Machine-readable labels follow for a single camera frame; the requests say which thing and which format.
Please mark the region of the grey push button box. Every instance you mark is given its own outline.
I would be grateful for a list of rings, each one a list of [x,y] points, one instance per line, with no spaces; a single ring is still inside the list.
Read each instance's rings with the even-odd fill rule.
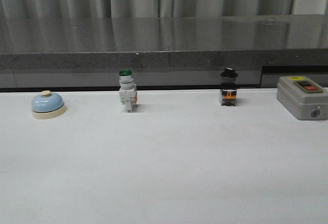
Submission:
[[[327,89],[306,76],[282,76],[277,99],[299,120],[327,120]]]

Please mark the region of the black rotary selector switch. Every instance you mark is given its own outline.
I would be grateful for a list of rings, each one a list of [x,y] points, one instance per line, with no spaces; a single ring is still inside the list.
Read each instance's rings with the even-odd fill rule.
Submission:
[[[221,76],[221,89],[219,101],[222,106],[235,106],[237,87],[236,81],[238,74],[235,69],[225,68],[220,74]]]

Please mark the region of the green pushbutton switch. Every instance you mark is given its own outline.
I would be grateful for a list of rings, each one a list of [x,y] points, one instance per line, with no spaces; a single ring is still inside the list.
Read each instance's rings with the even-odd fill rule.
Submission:
[[[132,112],[137,103],[137,86],[133,78],[132,71],[129,69],[119,72],[119,98],[127,112]]]

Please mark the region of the light blue desk bell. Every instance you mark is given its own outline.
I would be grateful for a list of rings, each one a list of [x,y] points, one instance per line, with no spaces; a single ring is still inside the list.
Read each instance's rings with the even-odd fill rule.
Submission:
[[[35,119],[51,119],[66,111],[63,98],[50,90],[42,91],[31,102],[31,113]]]

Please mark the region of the grey stone counter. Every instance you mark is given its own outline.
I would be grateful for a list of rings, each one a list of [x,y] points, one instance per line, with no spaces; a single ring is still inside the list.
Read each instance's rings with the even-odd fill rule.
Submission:
[[[1,21],[1,89],[110,90],[130,69],[139,88],[241,87],[284,75],[327,86],[327,17],[55,18]]]

